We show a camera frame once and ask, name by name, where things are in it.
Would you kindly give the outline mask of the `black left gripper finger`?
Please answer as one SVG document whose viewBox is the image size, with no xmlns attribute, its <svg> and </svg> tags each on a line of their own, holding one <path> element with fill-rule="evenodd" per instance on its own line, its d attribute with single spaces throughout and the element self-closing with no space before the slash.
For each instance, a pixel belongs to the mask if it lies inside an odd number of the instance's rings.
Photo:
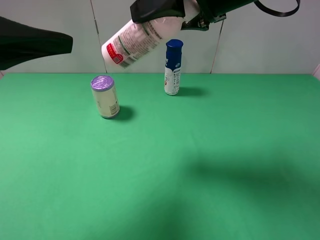
<svg viewBox="0 0 320 240">
<path fill-rule="evenodd" d="M 0 18 L 1 70 L 38 58 L 69 54 L 72 48 L 70 35 Z"/>
</svg>

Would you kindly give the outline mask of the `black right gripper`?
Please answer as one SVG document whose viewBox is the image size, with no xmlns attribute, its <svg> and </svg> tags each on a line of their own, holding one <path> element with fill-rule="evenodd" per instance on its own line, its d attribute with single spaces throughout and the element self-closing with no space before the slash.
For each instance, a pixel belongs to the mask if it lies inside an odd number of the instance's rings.
<svg viewBox="0 0 320 240">
<path fill-rule="evenodd" d="M 200 12 L 189 21 L 184 21 L 182 31 L 208 31 L 210 23 L 226 18 L 226 13 L 251 4 L 254 0 L 197 0 Z M 183 0 L 136 0 L 130 6 L 131 19 L 134 23 L 146 23 L 164 17 L 186 16 Z"/>
</svg>

